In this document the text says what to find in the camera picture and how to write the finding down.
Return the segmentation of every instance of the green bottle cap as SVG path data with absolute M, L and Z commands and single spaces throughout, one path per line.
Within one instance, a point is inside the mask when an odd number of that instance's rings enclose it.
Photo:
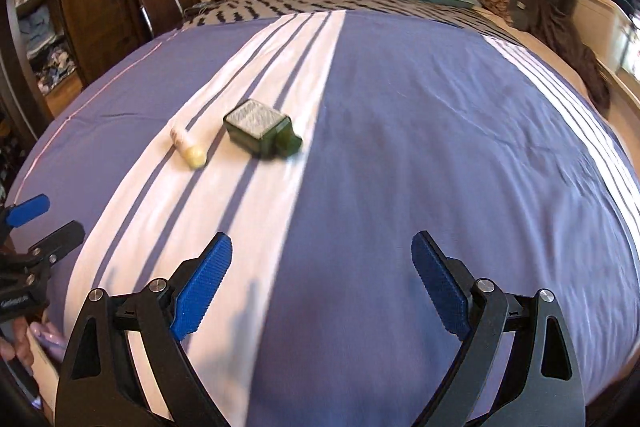
M 302 138 L 295 134 L 291 128 L 285 128 L 276 135 L 274 145 L 276 153 L 286 158 L 300 150 Z

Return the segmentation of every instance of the zebra print blanket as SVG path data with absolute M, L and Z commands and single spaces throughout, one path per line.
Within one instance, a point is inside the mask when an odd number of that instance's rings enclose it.
M 190 18 L 185 24 L 224 24 L 330 10 L 371 10 L 415 16 L 520 44 L 512 35 L 471 9 L 419 0 L 225 0 L 190 8 L 187 12 Z

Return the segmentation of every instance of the blue gripper pad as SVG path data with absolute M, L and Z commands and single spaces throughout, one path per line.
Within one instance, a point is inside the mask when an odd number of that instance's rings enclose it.
M 468 302 L 443 259 L 422 233 L 414 235 L 411 257 L 445 329 L 462 342 L 469 331 Z
M 50 202 L 44 194 L 31 198 L 24 203 L 16 204 L 4 218 L 4 222 L 17 229 L 31 219 L 41 216 L 49 210 Z
M 175 299 L 171 331 L 179 342 L 198 329 L 231 264 L 231 239 L 227 235 L 221 235 L 209 246 L 203 261 Z

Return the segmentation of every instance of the silver bolt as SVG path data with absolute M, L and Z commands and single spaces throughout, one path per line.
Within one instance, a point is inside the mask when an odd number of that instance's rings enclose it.
M 96 288 L 95 290 L 91 290 L 89 292 L 89 300 L 91 302 L 97 302 L 102 299 L 104 292 L 100 288 Z
M 476 283 L 478 289 L 484 293 L 491 293 L 495 290 L 495 285 L 489 279 L 479 279 Z
M 546 302 L 553 302 L 556 297 L 551 290 L 540 290 L 540 298 Z
M 162 290 L 164 290 L 166 288 L 166 281 L 164 279 L 153 279 L 150 283 L 149 283 L 149 289 L 153 292 L 153 293 L 158 293 L 161 292 Z

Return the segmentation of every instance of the hand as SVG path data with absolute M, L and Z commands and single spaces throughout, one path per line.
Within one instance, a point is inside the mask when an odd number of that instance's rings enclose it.
M 33 365 L 33 353 L 31 352 L 31 346 L 29 344 L 29 338 L 27 337 L 27 329 L 29 325 L 24 317 L 19 317 L 14 320 L 14 345 L 12 346 L 6 340 L 0 339 L 0 355 L 5 360 L 12 360 L 18 357 L 18 360 L 22 362 L 26 367 Z

